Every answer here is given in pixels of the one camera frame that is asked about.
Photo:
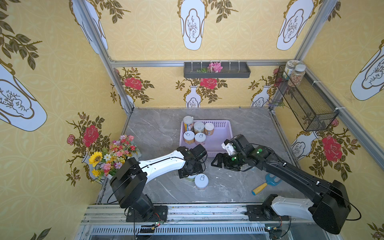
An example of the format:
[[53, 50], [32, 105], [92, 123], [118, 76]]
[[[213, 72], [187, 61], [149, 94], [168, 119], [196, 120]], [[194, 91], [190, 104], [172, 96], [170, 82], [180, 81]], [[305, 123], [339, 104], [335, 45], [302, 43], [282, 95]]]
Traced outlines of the small yellow label can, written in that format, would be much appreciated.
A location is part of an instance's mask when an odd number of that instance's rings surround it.
[[183, 134], [184, 142], [191, 145], [195, 142], [195, 133], [193, 131], [186, 131]]

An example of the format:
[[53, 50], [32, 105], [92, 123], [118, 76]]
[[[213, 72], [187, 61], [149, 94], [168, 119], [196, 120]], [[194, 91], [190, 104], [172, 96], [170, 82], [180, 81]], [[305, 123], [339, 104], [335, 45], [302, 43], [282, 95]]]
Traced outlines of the tall colourful mixed-food can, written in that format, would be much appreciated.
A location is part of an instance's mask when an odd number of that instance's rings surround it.
[[185, 132], [193, 131], [194, 118], [192, 116], [185, 116], [183, 118]]

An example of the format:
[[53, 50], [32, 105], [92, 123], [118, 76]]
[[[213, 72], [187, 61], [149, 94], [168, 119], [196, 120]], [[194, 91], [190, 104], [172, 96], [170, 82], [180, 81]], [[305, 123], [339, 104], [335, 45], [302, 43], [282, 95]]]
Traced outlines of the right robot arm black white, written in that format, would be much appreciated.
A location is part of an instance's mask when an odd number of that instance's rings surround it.
[[225, 153], [215, 156], [211, 165], [217, 168], [241, 172], [243, 166], [257, 168], [279, 178], [305, 198], [286, 198], [277, 194], [269, 195], [261, 206], [249, 206], [250, 219], [263, 217], [276, 220], [283, 216], [306, 219], [315, 222], [326, 232], [338, 235], [351, 210], [355, 208], [348, 197], [346, 187], [341, 182], [315, 177], [283, 160], [267, 146], [249, 143], [243, 135], [225, 140], [222, 148]]

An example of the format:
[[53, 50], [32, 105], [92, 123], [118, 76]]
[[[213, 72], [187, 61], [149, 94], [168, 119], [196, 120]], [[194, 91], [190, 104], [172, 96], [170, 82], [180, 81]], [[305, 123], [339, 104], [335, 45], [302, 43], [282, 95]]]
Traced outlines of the orange can plain white lid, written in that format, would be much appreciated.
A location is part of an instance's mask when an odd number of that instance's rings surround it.
[[212, 136], [214, 134], [215, 126], [213, 123], [205, 123], [206, 136]]

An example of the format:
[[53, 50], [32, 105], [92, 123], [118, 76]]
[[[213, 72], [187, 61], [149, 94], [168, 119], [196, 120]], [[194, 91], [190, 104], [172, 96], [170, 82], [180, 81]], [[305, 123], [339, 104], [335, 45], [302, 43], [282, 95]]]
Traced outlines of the pink purple label can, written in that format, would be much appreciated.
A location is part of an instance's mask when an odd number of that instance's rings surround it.
[[209, 178], [205, 174], [198, 174], [195, 177], [194, 183], [198, 190], [205, 190], [209, 184]]

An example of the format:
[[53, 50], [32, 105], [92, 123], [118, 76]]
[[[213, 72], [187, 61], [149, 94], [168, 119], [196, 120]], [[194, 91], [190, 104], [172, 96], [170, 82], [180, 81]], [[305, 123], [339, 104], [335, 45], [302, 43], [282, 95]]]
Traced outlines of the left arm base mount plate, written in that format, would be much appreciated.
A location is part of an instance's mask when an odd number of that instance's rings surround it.
[[139, 211], [128, 207], [125, 210], [126, 222], [159, 222], [167, 221], [168, 217], [168, 206], [166, 205], [155, 205], [152, 209], [146, 211], [145, 213], [140, 213]]

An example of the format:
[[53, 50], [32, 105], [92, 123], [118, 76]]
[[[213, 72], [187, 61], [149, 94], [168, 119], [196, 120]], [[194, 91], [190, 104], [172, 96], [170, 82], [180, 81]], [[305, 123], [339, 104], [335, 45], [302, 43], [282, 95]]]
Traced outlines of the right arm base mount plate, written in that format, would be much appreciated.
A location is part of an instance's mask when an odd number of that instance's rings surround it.
[[289, 216], [280, 216], [271, 207], [263, 205], [246, 205], [245, 215], [249, 221], [289, 221]]

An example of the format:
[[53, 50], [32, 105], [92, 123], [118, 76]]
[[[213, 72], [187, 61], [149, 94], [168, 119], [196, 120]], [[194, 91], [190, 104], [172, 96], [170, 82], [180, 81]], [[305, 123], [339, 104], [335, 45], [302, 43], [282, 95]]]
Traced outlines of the yellow peach can white lid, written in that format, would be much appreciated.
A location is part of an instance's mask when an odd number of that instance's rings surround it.
[[194, 122], [193, 129], [195, 134], [204, 133], [205, 124], [201, 121]]

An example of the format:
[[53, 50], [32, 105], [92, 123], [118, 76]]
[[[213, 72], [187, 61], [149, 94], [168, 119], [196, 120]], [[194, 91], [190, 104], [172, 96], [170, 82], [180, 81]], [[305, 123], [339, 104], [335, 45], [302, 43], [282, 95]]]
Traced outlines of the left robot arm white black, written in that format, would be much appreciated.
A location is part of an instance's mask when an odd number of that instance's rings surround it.
[[129, 210], [127, 222], [166, 220], [167, 207], [154, 206], [148, 195], [143, 193], [144, 187], [151, 180], [172, 171], [177, 171], [180, 179], [201, 174], [205, 170], [207, 157], [206, 149], [197, 145], [193, 149], [178, 147], [170, 154], [147, 161], [127, 159], [110, 180], [112, 195], [117, 203], [122, 209]]

